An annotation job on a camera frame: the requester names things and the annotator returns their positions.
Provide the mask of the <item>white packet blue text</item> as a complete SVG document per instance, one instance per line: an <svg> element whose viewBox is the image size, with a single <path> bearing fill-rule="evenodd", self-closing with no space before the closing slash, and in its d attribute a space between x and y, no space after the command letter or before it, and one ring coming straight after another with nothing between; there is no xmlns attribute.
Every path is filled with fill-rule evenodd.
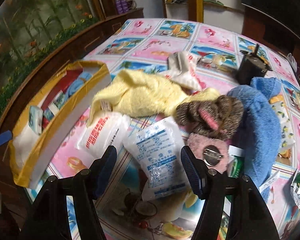
<svg viewBox="0 0 300 240"><path fill-rule="evenodd" d="M190 187L180 156L185 144L173 117L125 137L123 145L147 176L143 201L167 197Z"/></svg>

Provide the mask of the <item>blue fluffy towel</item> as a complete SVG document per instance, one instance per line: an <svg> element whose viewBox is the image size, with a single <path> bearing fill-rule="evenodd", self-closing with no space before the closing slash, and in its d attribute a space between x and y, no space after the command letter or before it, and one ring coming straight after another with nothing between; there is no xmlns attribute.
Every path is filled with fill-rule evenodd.
<svg viewBox="0 0 300 240"><path fill-rule="evenodd" d="M254 77L250 85L239 85L227 93L243 104L243 116L232 143L243 150L243 173L257 188L270 177L279 152L281 125L269 100L280 91L277 78Z"/></svg>

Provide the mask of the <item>purple bottles on cabinet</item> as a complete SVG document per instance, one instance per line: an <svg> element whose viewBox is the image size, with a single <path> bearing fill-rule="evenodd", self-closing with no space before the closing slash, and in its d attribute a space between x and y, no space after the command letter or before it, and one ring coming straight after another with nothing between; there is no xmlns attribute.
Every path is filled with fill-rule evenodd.
<svg viewBox="0 0 300 240"><path fill-rule="evenodd" d="M129 12L129 8L126 0L115 0L115 5L118 14Z"/></svg>

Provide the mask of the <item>brown knitted glove pink cuff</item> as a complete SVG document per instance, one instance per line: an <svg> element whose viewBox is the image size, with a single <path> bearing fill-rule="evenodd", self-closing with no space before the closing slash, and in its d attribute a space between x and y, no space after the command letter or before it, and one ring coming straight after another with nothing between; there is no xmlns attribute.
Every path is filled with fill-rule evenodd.
<svg viewBox="0 0 300 240"><path fill-rule="evenodd" d="M215 100L194 100L176 108L175 120L192 133L205 137L229 140L236 133L243 116L242 102L232 96L221 95Z"/></svg>

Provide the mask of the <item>pink fluffy pad with badge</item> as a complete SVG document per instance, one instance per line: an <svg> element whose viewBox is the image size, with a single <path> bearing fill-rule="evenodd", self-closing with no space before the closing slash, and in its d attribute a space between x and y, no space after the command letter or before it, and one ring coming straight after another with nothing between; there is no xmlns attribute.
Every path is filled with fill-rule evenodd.
<svg viewBox="0 0 300 240"><path fill-rule="evenodd" d="M187 145L194 156L203 160L208 168L213 168L221 174L227 170L229 154L226 142L191 133Z"/></svg>

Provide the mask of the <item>white cloth glove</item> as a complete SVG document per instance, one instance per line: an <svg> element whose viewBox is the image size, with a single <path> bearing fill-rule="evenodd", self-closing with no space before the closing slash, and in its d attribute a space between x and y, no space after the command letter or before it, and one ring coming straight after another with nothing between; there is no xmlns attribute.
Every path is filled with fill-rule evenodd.
<svg viewBox="0 0 300 240"><path fill-rule="evenodd" d="M168 70L159 72L159 75L166 77L181 87L201 91L200 81L196 77L197 63L200 56L187 52L178 51L168 57Z"/></svg>

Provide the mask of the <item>red foil snack packet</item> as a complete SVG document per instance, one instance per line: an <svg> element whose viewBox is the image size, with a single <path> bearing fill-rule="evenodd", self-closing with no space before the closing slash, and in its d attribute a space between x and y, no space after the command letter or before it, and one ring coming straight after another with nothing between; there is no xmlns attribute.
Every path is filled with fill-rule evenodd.
<svg viewBox="0 0 300 240"><path fill-rule="evenodd" d="M79 74L83 72L83 69L67 70L65 75L53 86L48 96L44 100L41 109L46 110L48 105L53 101L55 96L59 92L65 93L69 86L78 78Z"/></svg>

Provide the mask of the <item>green white snack packet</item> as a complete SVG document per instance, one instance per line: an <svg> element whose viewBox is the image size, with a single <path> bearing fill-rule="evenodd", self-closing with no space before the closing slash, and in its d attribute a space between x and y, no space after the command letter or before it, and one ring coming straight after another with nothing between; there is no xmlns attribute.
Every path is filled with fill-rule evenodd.
<svg viewBox="0 0 300 240"><path fill-rule="evenodd" d="M292 183L290 185L290 192L294 203L300 209L300 171L297 169L294 173Z"/></svg>

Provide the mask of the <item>yellow fluffy towel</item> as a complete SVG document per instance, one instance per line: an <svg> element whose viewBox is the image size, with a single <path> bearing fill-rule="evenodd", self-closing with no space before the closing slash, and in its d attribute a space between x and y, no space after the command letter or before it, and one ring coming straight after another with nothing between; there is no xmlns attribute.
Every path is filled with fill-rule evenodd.
<svg viewBox="0 0 300 240"><path fill-rule="evenodd" d="M173 116L177 106L190 101L212 101L220 92L208 87L196 94L187 95L182 88L169 79L139 70L124 69L115 76L112 83L98 91L91 102L87 125L94 122L106 102L111 109L133 118L162 113Z"/></svg>

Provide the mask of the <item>white foam box yellow tape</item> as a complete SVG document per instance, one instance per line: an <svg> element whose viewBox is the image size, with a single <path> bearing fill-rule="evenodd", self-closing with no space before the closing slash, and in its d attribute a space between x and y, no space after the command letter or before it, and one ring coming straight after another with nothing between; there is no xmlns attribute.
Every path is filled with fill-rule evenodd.
<svg viewBox="0 0 300 240"><path fill-rule="evenodd" d="M59 92L46 110L41 106L67 70L83 69L65 93ZM16 185L34 189L62 140L88 109L93 96L111 81L101 61L76 61L56 73L20 114L8 143L10 168Z"/></svg>

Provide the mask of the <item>floral tissue pack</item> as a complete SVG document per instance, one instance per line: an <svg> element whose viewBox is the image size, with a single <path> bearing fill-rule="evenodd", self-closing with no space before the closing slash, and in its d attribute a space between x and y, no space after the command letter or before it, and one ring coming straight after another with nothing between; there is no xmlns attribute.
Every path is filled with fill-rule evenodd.
<svg viewBox="0 0 300 240"><path fill-rule="evenodd" d="M285 100L282 95L277 95L272 97L269 103L280 122L281 142L279 146L279 156L289 159L292 147L295 144L295 136Z"/></svg>

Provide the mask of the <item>black box with stick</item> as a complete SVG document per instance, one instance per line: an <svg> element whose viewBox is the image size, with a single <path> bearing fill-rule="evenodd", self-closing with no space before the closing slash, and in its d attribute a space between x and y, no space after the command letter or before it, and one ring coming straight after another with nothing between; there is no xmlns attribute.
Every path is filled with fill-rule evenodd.
<svg viewBox="0 0 300 240"><path fill-rule="evenodd" d="M259 48L257 44L253 52L241 51L244 55L235 75L240 85L250 85L254 77L264 77L268 71L272 71L271 66L258 56Z"/></svg>

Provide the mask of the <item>white packet red text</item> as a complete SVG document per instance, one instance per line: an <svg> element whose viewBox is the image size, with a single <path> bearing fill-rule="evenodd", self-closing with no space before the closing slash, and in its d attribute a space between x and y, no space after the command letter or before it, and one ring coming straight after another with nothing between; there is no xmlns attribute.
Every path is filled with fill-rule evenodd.
<svg viewBox="0 0 300 240"><path fill-rule="evenodd" d="M119 151L132 119L118 112L99 112L79 137L76 148L100 159L109 145Z"/></svg>

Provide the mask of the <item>colourful printed tablecloth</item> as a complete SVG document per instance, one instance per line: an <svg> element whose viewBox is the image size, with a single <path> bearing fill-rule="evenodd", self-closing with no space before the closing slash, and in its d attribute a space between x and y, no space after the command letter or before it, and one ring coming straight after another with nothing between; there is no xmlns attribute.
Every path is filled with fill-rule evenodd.
<svg viewBox="0 0 300 240"><path fill-rule="evenodd" d="M235 74L243 59L241 52L253 52L257 43L245 36L201 23L152 19L127 20L124 25L82 61L104 62L111 77L124 69L158 75L168 70L168 57L178 51L200 56L196 77L203 91L211 87L221 95L238 83ZM273 182L264 189L267 207L281 239L299 239L300 209L294 203L290 185L300 171L300 87L288 61L260 45L257 52L272 71L266 77L281 82L281 91L292 122L295 144L291 156L277 155L271 169ZM105 200L97 204L98 214L114 239L171 239L193 232L204 205L190 187L167 197L143 201L147 176L137 160L121 146L118 169L109 184Z"/></svg>

